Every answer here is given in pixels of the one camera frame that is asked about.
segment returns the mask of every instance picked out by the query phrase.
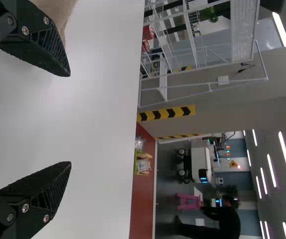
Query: ceiling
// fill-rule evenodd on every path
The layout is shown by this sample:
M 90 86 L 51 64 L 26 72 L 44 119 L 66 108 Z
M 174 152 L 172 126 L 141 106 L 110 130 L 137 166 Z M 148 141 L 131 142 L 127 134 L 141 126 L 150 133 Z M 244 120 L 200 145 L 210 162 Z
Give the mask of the ceiling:
M 286 143 L 286 127 L 270 130 L 255 130 L 255 146 L 252 130 L 246 130 L 246 143 L 250 153 L 251 172 L 255 191 L 258 192 L 256 176 L 259 178 L 262 199 L 258 193 L 260 220 L 267 221 L 270 239 L 285 239 L 282 222 L 286 223 L 286 163 L 282 153 L 278 133 L 282 132 Z M 271 157 L 277 187 L 273 186 L 267 154 Z M 263 168 L 268 194 L 265 194 L 260 168 Z

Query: red box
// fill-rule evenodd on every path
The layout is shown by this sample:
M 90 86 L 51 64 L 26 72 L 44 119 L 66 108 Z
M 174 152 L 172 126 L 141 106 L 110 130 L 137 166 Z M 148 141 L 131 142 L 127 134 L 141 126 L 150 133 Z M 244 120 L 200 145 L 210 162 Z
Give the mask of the red box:
M 155 30 L 151 25 L 143 27 L 143 40 L 151 40 L 155 38 Z

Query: black clothing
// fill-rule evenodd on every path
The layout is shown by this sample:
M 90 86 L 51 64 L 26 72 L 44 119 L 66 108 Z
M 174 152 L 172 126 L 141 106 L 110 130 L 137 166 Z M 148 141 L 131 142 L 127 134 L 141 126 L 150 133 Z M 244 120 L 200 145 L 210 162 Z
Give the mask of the black clothing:
M 192 239 L 239 239 L 241 224 L 234 207 L 202 207 L 203 214 L 219 221 L 220 229 L 179 224 L 178 233 Z

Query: pink chair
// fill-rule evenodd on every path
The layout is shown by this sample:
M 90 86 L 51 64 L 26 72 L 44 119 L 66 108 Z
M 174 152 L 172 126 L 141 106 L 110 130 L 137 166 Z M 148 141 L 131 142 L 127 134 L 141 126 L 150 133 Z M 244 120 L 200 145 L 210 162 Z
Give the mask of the pink chair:
M 196 197 L 184 193 L 176 193 L 175 196 L 179 200 L 177 210 L 185 211 L 199 208 L 198 202 L 200 202 L 200 196 Z

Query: screw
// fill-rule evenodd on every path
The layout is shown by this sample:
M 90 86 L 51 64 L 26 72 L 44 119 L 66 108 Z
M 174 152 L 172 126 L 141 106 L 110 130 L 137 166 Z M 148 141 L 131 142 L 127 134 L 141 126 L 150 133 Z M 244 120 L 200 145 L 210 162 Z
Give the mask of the screw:
M 12 221 L 12 219 L 13 219 L 13 214 L 10 213 L 7 217 L 7 221 L 10 223 Z
M 49 18 L 47 18 L 46 16 L 43 18 L 43 22 L 46 25 L 49 25 Z
M 43 222 L 47 223 L 49 221 L 49 219 L 50 219 L 50 216 L 48 214 L 46 214 L 43 218 Z
M 9 24 L 10 26 L 12 26 L 12 25 L 13 25 L 13 20 L 12 20 L 12 18 L 11 18 L 11 17 L 8 17 L 8 24 Z
M 22 30 L 23 35 L 25 35 L 25 36 L 29 35 L 29 29 L 28 29 L 28 27 L 23 26 L 21 30 Z
M 23 205 L 21 211 L 22 211 L 22 213 L 26 213 L 26 212 L 28 212 L 28 210 L 29 210 L 29 204 L 26 203 Z

